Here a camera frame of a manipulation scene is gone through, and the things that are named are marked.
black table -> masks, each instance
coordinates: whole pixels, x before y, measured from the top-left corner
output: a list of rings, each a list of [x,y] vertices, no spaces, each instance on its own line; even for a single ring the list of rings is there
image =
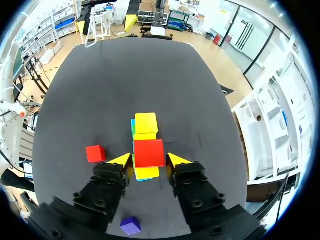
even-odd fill
[[[221,88],[188,44],[148,38],[77,46],[45,97],[33,146],[39,203],[53,196],[73,204],[93,175],[86,147],[102,145],[107,159],[133,152],[131,119],[155,112],[164,150],[199,161],[229,209],[245,206],[247,173],[239,132]],[[133,179],[108,233],[126,236],[121,219],[137,217],[142,232],[131,238],[168,238],[190,233],[166,177]]]

red cube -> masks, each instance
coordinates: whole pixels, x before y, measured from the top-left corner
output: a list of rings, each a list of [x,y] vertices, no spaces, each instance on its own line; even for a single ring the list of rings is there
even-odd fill
[[[86,156],[89,163],[99,163],[107,160],[105,150],[102,146],[87,146]]]
[[[163,141],[135,140],[134,162],[136,168],[164,167],[166,162]]]

purple cube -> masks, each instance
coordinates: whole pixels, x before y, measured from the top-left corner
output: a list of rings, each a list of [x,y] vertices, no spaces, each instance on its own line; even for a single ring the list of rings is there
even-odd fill
[[[141,232],[141,224],[135,217],[129,217],[121,221],[120,228],[127,234],[133,235]]]

white cabinet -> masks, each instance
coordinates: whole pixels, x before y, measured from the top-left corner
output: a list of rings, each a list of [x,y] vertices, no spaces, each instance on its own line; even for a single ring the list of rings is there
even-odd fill
[[[284,179],[287,172],[293,176],[311,156],[316,112],[310,79],[298,70],[297,55],[289,52],[287,61],[232,110],[246,147],[249,185]]]

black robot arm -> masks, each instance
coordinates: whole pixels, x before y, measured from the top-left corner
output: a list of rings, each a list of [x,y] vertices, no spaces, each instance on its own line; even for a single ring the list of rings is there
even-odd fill
[[[266,232],[260,222],[240,205],[227,210],[225,195],[211,185],[204,170],[199,162],[173,164],[167,156],[167,176],[192,232],[168,239],[260,239]],[[39,208],[27,202],[31,210],[28,224],[44,239],[124,240],[106,232],[133,174],[131,155],[125,165],[99,163],[90,182],[74,193],[73,206],[56,197],[50,205],[44,203]]]

